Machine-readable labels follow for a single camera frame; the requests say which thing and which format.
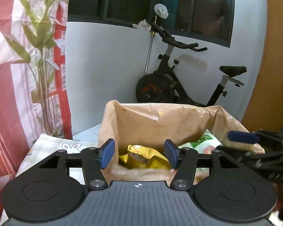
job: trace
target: ribbed gray surface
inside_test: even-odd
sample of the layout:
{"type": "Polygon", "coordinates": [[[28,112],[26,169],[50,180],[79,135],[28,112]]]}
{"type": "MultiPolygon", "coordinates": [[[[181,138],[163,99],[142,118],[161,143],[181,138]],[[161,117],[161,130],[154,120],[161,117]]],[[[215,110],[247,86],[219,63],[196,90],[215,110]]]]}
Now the ribbed gray surface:
{"type": "Polygon", "coordinates": [[[90,192],[76,211],[62,219],[41,224],[21,223],[11,219],[4,224],[4,226],[20,225],[271,226],[272,224],[268,220],[251,224],[220,222],[200,211],[186,192],[171,190],[163,181],[114,181],[106,190],[90,192]]]}

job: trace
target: bike seat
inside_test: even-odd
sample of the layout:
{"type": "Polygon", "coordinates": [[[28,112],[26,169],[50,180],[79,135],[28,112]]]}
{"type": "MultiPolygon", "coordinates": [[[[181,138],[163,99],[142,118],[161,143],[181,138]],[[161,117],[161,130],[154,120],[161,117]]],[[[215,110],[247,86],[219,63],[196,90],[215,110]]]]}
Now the bike seat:
{"type": "Polygon", "coordinates": [[[220,66],[219,68],[223,73],[228,75],[229,77],[235,77],[247,72],[245,66],[220,66]]]}

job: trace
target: bike handlebar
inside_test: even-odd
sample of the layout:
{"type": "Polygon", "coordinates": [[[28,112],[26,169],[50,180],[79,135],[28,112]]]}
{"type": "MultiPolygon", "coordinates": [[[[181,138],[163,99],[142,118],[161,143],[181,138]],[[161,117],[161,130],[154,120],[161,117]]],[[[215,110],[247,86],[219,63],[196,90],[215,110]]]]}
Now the bike handlebar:
{"type": "Polygon", "coordinates": [[[185,44],[180,41],[176,41],[175,38],[165,29],[160,27],[158,24],[152,23],[152,31],[155,33],[158,33],[162,37],[162,41],[164,43],[167,43],[168,45],[172,45],[177,48],[181,49],[192,49],[195,52],[202,52],[206,51],[208,48],[203,47],[203,48],[195,48],[198,47],[198,43],[191,43],[191,44],[185,44]]]}

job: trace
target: yellow package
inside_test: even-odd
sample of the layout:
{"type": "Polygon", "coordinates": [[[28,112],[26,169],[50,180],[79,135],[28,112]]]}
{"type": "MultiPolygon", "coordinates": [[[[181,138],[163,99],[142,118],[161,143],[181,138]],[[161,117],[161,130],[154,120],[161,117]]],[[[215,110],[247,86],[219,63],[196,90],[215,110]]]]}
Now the yellow package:
{"type": "Polygon", "coordinates": [[[171,169],[168,159],[157,150],[141,145],[129,145],[128,154],[119,156],[127,168],[171,169]]]}

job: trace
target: white tile floor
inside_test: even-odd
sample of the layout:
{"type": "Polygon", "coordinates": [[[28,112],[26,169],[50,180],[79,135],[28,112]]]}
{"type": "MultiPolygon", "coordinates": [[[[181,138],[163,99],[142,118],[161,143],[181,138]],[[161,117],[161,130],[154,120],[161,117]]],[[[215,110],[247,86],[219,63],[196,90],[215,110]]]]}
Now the white tile floor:
{"type": "Polygon", "coordinates": [[[81,133],[78,133],[73,136],[73,140],[78,140],[78,141],[96,141],[99,136],[99,131],[100,131],[101,123],[91,127],[81,133]]]}

